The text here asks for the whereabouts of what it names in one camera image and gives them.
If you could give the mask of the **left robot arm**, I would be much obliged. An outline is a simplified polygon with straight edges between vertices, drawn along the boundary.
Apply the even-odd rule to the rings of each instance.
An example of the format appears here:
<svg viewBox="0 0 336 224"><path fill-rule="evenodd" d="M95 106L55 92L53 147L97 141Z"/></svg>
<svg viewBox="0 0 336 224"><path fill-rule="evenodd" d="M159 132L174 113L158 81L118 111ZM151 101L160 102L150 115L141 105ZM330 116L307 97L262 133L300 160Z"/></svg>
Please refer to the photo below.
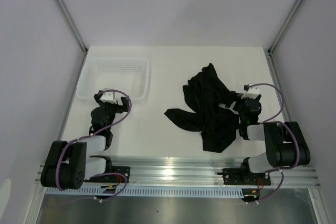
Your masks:
<svg viewBox="0 0 336 224"><path fill-rule="evenodd" d="M57 140L52 142L40 183L43 187L79 189L91 179L99 178L102 182L119 182L121 175L115 172L112 161L107 156L99 155L112 144L111 129L121 123L130 114L130 97L119 90L100 90L93 96L97 107L91 113L91 125L86 136L72 141Z"/></svg>

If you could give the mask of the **black t-shirt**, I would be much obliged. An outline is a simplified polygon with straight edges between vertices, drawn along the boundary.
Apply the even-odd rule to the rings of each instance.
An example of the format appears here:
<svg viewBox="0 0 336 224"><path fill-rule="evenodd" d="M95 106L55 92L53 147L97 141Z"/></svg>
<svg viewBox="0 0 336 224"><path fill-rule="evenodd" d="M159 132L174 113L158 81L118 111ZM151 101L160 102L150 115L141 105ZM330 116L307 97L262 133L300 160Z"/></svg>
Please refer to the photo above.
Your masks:
<svg viewBox="0 0 336 224"><path fill-rule="evenodd" d="M177 127L200 132L203 150L221 153L236 139L238 114L229 109L234 95L219 79L212 63L183 86L184 101L191 112L173 108L164 115Z"/></svg>

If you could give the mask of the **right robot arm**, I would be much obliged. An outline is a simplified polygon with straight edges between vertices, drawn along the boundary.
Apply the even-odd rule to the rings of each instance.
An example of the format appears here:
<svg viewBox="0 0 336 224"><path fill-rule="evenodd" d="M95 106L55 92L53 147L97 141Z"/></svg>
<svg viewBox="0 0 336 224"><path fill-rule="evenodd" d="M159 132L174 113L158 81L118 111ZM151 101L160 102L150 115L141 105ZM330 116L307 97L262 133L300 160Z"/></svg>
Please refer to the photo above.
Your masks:
<svg viewBox="0 0 336 224"><path fill-rule="evenodd" d="M239 116L239 135L247 141L263 141L265 152L243 160L239 169L240 179L251 184L263 174L272 171L306 166L311 154L297 122L259 122L261 95L234 94L233 110Z"/></svg>

